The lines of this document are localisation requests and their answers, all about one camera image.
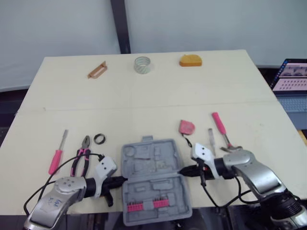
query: black cable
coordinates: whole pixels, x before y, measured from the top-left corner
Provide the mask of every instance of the black cable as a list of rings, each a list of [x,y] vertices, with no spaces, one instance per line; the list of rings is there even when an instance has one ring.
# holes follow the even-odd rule
[[[79,155],[79,156],[75,156],[75,157],[73,157],[73,158],[70,158],[69,160],[67,160],[67,161],[65,161],[63,164],[61,164],[61,165],[60,165],[60,166],[49,176],[49,178],[48,178],[48,180],[46,181],[45,185],[47,185],[47,184],[49,183],[49,181],[50,181],[51,178],[54,176],[54,174],[56,174],[57,171],[58,171],[60,168],[62,168],[62,166],[64,166],[64,165],[67,164],[68,162],[70,162],[70,161],[72,161],[72,160],[74,160],[74,159],[76,159],[76,158],[78,158],[78,157],[82,157],[82,156],[86,156],[86,155],[95,155],[95,156],[98,156],[99,159],[102,157],[101,154],[90,153],[90,154],[82,154],[82,155]],[[42,191],[40,192],[37,201],[39,201],[39,200],[42,198],[45,188],[46,188],[46,187],[43,187],[43,188],[42,188]]]
[[[188,146],[189,146],[190,148],[192,148],[192,143],[189,141],[189,139],[187,139],[187,138],[183,135],[183,133],[182,133],[181,135],[183,136],[183,138],[184,138],[185,140],[187,140]]]
[[[31,200],[41,189],[43,189],[43,187],[46,187],[47,185],[52,184],[52,183],[55,183],[55,181],[48,182],[48,184],[44,184],[44,185],[41,186],[39,189],[37,189],[37,191],[36,191],[35,193],[33,193],[33,194],[29,197],[29,199],[27,199],[27,201],[24,203],[24,212],[25,212],[25,214],[26,214],[27,216],[30,215],[30,213],[29,213],[29,211],[28,211],[28,209],[27,209],[27,204],[29,203],[29,201],[30,201],[30,200]]]
[[[214,204],[215,207],[218,208],[224,208],[224,207],[228,207],[229,205],[231,205],[233,202],[235,202],[236,200],[238,200],[241,196],[250,193],[251,190],[247,190],[243,193],[241,193],[241,186],[239,187],[239,191],[240,191],[240,195],[237,195],[236,197],[234,197],[232,200],[230,200],[229,202],[227,202],[226,204],[219,206],[216,204],[216,202],[213,200],[213,198],[211,197],[211,195],[209,194],[207,188],[206,188],[206,182],[205,182],[205,174],[204,171],[202,170],[203,166],[200,167],[200,174],[201,174],[201,185],[205,191],[205,193],[207,194],[208,198],[211,200],[211,202]]]

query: open tool case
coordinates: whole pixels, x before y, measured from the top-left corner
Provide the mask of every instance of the open tool case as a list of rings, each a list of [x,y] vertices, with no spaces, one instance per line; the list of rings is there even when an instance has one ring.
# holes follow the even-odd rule
[[[173,139],[153,140],[122,147],[123,216],[126,226],[188,218],[192,208]]]

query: white table surface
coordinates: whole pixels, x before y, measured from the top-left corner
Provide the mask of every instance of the white table surface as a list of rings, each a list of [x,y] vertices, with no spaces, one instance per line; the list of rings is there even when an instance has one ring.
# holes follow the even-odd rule
[[[66,66],[63,64],[64,62],[81,63],[82,58],[85,65],[90,65],[89,62],[95,62],[93,60],[98,63],[100,59],[106,59],[108,63],[108,57],[112,57],[110,59],[115,60],[115,56],[46,58],[0,148],[1,187],[9,188],[1,189],[0,191],[0,215],[24,214],[23,203],[48,178],[49,164],[54,150],[58,148],[64,129],[68,129],[69,133],[64,145],[62,162],[75,156],[76,150],[80,147],[85,135],[93,137],[95,134],[102,132],[107,135],[107,142],[103,145],[96,145],[92,142],[90,149],[92,152],[111,156],[118,164],[118,171],[114,175],[120,175],[122,145],[139,142],[142,136],[146,135],[153,135],[154,139],[173,138],[181,152],[184,166],[194,164],[190,159],[190,148],[178,133],[178,125],[181,119],[192,121],[196,126],[195,133],[189,137],[192,143],[199,142],[210,147],[207,130],[212,127],[217,148],[224,146],[224,140],[211,117],[211,113],[215,111],[219,112],[226,126],[228,136],[234,145],[242,145],[245,149],[252,151],[260,162],[266,164],[277,173],[288,189],[294,194],[306,198],[307,148],[286,112],[276,101],[245,51],[200,52],[200,54],[202,58],[203,56],[220,56],[220,59],[223,59],[224,56],[231,57],[231,54],[233,54],[233,59],[237,58],[238,61],[243,61],[249,66],[244,71],[249,72],[246,77],[249,78],[249,81],[254,82],[254,86],[251,87],[247,80],[237,82],[237,84],[233,83],[231,87],[236,89],[235,92],[230,93],[228,91],[227,94],[227,87],[222,84],[221,88],[224,88],[224,91],[218,91],[220,87],[215,80],[216,75],[201,78],[201,73],[206,72],[206,69],[198,68],[199,71],[196,71],[191,68],[192,73],[189,77],[193,78],[193,74],[198,73],[198,82],[191,83],[188,81],[188,76],[185,78],[179,76],[181,85],[178,82],[174,82],[174,84],[182,88],[185,83],[188,85],[188,91],[185,94],[181,94],[179,93],[182,89],[180,87],[172,86],[172,90],[168,90],[169,87],[167,87],[166,82],[167,84],[173,82],[168,79],[173,79],[173,75],[164,75],[165,83],[161,85],[159,90],[154,91],[153,87],[148,87],[148,85],[157,86],[156,82],[151,80],[153,77],[159,78],[159,75],[154,74],[155,70],[152,71],[151,76],[131,73],[134,71],[132,68],[126,70],[126,76],[133,78],[131,82],[135,83],[126,85],[118,81],[117,75],[112,73],[112,69],[108,69],[105,72],[109,72],[109,75],[104,76],[103,74],[97,80],[88,80],[84,76],[88,70],[86,73],[85,71],[77,73],[72,69],[75,72],[74,78],[78,84],[72,89],[73,87],[70,87],[70,82],[67,80],[67,78],[71,77],[70,75],[57,76],[56,79],[62,79],[62,83],[59,86],[63,89],[58,91],[58,82],[56,80],[53,83],[50,82],[53,76],[51,73],[56,71],[57,65],[64,67]],[[158,56],[158,54],[146,55],[151,58],[152,56]],[[121,60],[119,63],[122,63],[123,66],[128,66],[128,64],[131,64],[130,61],[134,60],[134,57],[136,55],[118,56],[118,59]],[[170,57],[173,57],[173,53],[171,55],[160,54],[160,59],[156,58],[155,60],[163,64],[161,59],[164,57],[171,60]],[[238,72],[240,71],[232,69],[230,72],[228,71],[227,77],[223,79],[228,83],[231,77],[238,81]],[[98,93],[96,90],[91,90],[87,84],[90,84],[96,90],[103,88],[111,96],[105,95],[104,100],[96,98]],[[120,88],[128,92],[128,99],[122,94],[116,96],[112,90],[108,90],[107,84],[116,86],[113,89],[117,92],[120,92]],[[201,91],[199,84],[205,86],[211,92],[211,97],[207,97],[207,94]],[[152,97],[140,99],[139,97],[146,91],[145,86]],[[131,90],[131,87],[142,90],[136,93]],[[199,89],[199,93],[193,93],[193,87]],[[50,91],[58,92],[54,94],[53,99]],[[240,97],[237,92],[243,93],[244,96]],[[168,100],[163,100],[160,95],[164,95]],[[173,95],[177,95],[183,101],[173,97]],[[221,150],[217,149],[217,157],[222,157],[223,154]],[[92,156],[88,177],[92,175],[96,162],[96,157]],[[71,164],[61,169],[55,179],[69,175],[70,166]],[[193,207],[212,206],[200,186],[200,179],[187,178],[187,180]],[[237,195],[237,184],[233,180],[209,181],[207,187],[219,204],[224,204]],[[121,189],[112,190],[111,193],[115,199],[114,206],[111,208],[107,207],[104,198],[98,200],[87,198],[73,205],[69,212],[121,211]],[[254,196],[248,194],[246,198],[252,200]],[[37,197],[29,204],[29,210],[34,207],[36,200]]]
[[[138,74],[140,54],[46,57],[20,108],[23,111],[140,108],[276,101],[245,50],[202,51],[201,67],[181,67],[188,52],[142,54],[152,71]],[[106,61],[98,79],[87,74]]]

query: tape roll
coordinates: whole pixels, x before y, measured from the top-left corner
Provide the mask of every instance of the tape roll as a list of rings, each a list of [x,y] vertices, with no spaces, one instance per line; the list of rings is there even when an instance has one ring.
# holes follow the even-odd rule
[[[140,74],[150,72],[150,59],[148,57],[138,57],[134,60],[134,70]]]

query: pink screwdriver handle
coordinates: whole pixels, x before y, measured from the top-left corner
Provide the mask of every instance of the pink screwdriver handle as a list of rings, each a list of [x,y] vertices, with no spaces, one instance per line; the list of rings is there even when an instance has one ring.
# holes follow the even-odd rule
[[[48,173],[51,175],[58,168],[59,162],[61,160],[62,150],[56,150],[56,153],[53,156],[52,162],[49,167]]]
[[[225,127],[224,127],[220,117],[219,117],[218,112],[212,113],[212,117],[213,117],[213,119],[214,119],[214,121],[216,123],[216,126],[217,126],[218,130],[220,131],[220,133],[222,135],[225,135],[226,134],[226,129],[225,129]]]

